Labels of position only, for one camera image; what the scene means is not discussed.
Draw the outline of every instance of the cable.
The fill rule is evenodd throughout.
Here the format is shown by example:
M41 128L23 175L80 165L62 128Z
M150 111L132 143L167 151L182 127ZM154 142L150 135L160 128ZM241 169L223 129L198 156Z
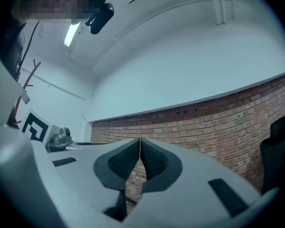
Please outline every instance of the cable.
M35 31L36 31L36 29L37 29L37 27L38 27L39 24L40 24L40 21L37 22L37 24L36 24L36 26L35 26L35 28L34 28L34 30L33 30L33 33L32 33L32 35L30 36L30 40L29 40L29 43L28 43L28 47L27 47L27 49L26 49L26 51L25 51L25 53L24 53L24 56L23 56L22 61L19 63L19 68L18 68L18 70L17 70L17 72L16 72L15 78L17 78L17 75L19 74L19 72L20 72L20 70L21 70L23 61L24 61L24 59L25 59L25 57L26 57L26 55L27 55L27 53L28 53L28 51L29 51L30 44L31 44L31 42L32 42L32 39L33 39L34 34L35 34Z

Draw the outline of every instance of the ceiling light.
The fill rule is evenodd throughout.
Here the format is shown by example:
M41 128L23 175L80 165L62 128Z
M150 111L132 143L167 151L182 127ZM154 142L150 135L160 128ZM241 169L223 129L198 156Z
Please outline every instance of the ceiling light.
M65 39L65 46L67 46L68 48L71 46L72 40L74 38L74 35L76 34L76 31L77 31L80 23L78 23L76 25L71 25L67 31L66 39Z

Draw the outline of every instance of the white wall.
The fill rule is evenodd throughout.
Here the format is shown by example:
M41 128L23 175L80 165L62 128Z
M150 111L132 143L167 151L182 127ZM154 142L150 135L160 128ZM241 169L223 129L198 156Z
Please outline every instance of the white wall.
M285 73L285 47L253 22L166 34L101 80L88 121L226 95Z
M48 60L44 56L28 54L19 83L23 86L33 69L33 59L41 61L41 65L31 78L27 87L30 102L25 105L21 101L16 115L17 121L24 120L29 108L59 127L68 127L74 141L89 141L87 116L88 105L95 88L95 81L85 72L63 58L53 57Z

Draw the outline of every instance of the brick wall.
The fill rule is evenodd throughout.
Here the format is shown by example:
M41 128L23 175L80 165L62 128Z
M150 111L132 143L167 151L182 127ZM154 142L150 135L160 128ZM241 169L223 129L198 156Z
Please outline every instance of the brick wall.
M260 189L260 142L285 115L285 76L225 97L131 117L94 122L91 141L154 138L205 153ZM138 201L145 170L138 162L127 196Z

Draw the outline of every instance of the white ceiling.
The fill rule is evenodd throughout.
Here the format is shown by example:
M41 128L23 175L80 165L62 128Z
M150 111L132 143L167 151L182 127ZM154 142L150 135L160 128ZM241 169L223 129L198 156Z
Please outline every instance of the white ceiling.
M32 52L50 61L68 60L78 70L102 77L118 67L137 48L164 33L216 21L212 0L135 0L129 4L130 1L107 0L114 5L114 17L98 35L90 34L89 28L82 25L70 48L63 44L69 25L42 22L35 34ZM248 3L248 0L236 1ZM229 18L231 2L226 6ZM237 3L236 7L237 19L252 16L252 10L246 5ZM35 24L35 21L28 23L26 44Z

